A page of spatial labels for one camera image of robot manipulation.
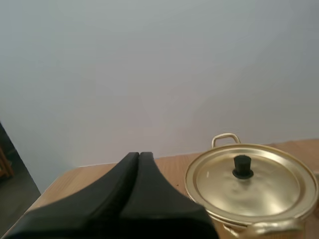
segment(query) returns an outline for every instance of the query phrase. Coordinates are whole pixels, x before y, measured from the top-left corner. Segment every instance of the white wall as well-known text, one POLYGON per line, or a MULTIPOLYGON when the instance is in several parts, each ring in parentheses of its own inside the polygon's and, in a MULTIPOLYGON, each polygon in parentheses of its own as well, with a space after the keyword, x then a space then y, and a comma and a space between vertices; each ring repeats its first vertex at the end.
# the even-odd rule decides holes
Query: white wall
POLYGON ((73 167, 319 135, 316 0, 8 0, 0 120, 40 191, 73 167))

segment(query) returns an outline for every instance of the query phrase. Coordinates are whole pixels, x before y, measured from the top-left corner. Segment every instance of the pot handle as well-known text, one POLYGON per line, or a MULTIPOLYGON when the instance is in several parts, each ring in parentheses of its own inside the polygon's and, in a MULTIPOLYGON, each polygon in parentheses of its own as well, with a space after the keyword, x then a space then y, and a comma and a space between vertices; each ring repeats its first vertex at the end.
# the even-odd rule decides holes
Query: pot handle
POLYGON ((273 234, 300 232, 304 229, 304 224, 298 219, 290 219, 280 222, 255 223, 249 225, 247 229, 241 233, 236 232, 226 225, 224 225, 224 228, 235 238, 253 239, 273 234))
POLYGON ((235 140, 236 143, 240 143, 239 138, 237 137, 237 135, 233 134, 233 133, 222 133, 219 135, 216 135, 213 140, 211 141, 211 147, 216 147, 216 141, 218 139, 222 139, 222 138, 233 138, 235 140))

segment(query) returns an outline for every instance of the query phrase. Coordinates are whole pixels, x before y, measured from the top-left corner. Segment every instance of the table surface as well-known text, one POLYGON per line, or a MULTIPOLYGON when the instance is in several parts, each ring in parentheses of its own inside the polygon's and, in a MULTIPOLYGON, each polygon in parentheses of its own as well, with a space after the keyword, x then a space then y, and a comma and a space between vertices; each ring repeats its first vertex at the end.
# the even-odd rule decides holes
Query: table surface
MULTIPOLYGON (((289 141, 285 143, 269 144, 269 146, 288 152, 302 160, 314 172, 319 172, 319 139, 289 141)), ((186 195, 184 175, 190 162, 200 153, 163 157, 156 159, 165 178, 175 189, 186 195)), ((75 168, 57 178, 47 190, 28 209, 42 207, 64 197, 67 197, 110 171, 116 164, 103 164, 75 168)), ((306 223, 306 239, 315 239, 319 235, 319 220, 311 216, 306 223)))

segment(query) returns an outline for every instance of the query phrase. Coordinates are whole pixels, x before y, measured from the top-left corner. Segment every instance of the black object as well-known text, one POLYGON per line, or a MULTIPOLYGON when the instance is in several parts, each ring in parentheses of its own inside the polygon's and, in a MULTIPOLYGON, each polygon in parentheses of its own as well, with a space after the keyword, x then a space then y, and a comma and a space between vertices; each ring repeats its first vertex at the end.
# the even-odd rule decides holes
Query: black object
POLYGON ((254 172, 250 169, 251 158, 247 155, 238 155, 234 158, 235 169, 233 175, 239 179, 251 178, 254 172))
POLYGON ((173 188, 150 152, 129 153, 81 191, 25 214, 6 239, 218 239, 206 210, 173 188))

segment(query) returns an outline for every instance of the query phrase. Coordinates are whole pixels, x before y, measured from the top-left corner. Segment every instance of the lid knob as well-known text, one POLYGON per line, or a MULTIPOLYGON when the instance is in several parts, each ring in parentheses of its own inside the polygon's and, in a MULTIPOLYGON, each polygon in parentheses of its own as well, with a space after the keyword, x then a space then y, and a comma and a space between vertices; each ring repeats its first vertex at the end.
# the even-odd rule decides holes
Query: lid knob
POLYGON ((251 158, 247 155, 238 155, 234 157, 235 169, 233 175, 239 179, 251 178, 254 172, 250 169, 251 158))

